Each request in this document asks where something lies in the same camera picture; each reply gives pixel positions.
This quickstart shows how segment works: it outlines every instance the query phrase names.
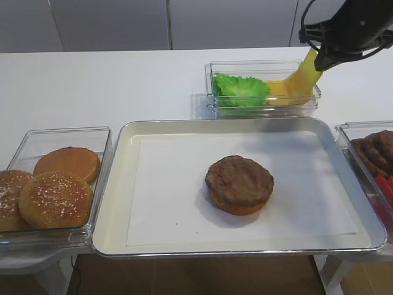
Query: brown floor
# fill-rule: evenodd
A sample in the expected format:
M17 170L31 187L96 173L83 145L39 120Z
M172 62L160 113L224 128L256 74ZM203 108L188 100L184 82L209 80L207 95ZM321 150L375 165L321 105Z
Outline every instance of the brown floor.
M393 262L358 263L341 287L345 295L393 295Z
M113 260L80 256L79 295L323 295L309 257ZM77 275L68 295L75 294Z
M79 295L324 295L306 256L115 260L80 255ZM76 294L72 276L68 295ZM392 295L393 263L356 264L341 284L345 295ZM46 295L30 275L0 276L0 294Z

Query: bottom bun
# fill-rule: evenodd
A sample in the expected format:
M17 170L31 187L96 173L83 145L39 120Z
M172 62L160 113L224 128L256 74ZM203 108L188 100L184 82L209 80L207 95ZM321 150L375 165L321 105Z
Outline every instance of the bottom bun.
M224 210L228 213L238 216L250 215L252 213L258 212L263 208L263 206L266 205L266 202L255 206L239 206L239 205L232 205L232 204L224 204L214 194L210 193L210 197L213 203L221 210Z

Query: lettuce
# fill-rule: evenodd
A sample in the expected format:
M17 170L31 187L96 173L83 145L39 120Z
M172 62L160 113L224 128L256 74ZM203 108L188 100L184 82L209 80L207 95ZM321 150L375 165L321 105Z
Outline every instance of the lettuce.
M264 81L249 77L233 77L217 73L214 77L214 90L220 107L263 106L270 94Z

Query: white countertop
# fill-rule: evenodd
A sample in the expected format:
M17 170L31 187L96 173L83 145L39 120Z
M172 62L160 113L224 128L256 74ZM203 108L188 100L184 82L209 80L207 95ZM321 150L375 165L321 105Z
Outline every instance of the white countertop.
M204 65L217 60L303 59L304 47L0 55L0 169L31 129L107 125L114 139L136 120L200 119ZM393 119L393 50L327 71L315 117L330 126Z

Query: cable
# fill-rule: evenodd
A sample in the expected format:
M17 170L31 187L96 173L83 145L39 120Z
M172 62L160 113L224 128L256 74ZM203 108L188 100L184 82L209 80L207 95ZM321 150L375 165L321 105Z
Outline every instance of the cable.
M74 257L71 256L71 266L72 268L78 273L78 285L76 286L76 291L75 291L75 295L79 294L79 288L82 284L82 272L80 271L80 269L78 267L75 266L74 264Z
M315 1L316 1L316 0L311 0L311 1L308 3L308 5L306 6L306 9L305 9L305 11L304 11L303 14L302 14L302 18L300 19L300 29L301 29L301 31L303 32L303 37L305 38L305 41L307 42L307 44L310 45L311 48L313 48L316 52L319 53L321 50L311 42L310 38L309 38L308 35L306 34L306 26L305 26L305 18L306 18L306 15L307 15L307 13L308 13L310 7L314 4ZM372 52L370 52L370 53L368 53L368 54L366 54L366 55L362 55L361 57L348 58L347 61L358 61L358 60L364 60L364 59L366 59L366 58L368 58L368 57L372 57L374 54L377 54L378 52L380 52L381 50L383 50L383 49L385 48L385 46L388 45L388 44L389 44L390 42L392 42L392 41L393 41L393 37L390 38L390 39L388 39L384 44L382 44L381 46L379 46L379 47L378 47L377 49L375 49L374 51L372 51ZM328 56L328 57L329 57L331 60L333 60L333 61L342 62L342 60L340 60L340 59L338 59L338 58L335 58L335 57L330 56L330 55L327 55L327 54L325 54L325 55Z

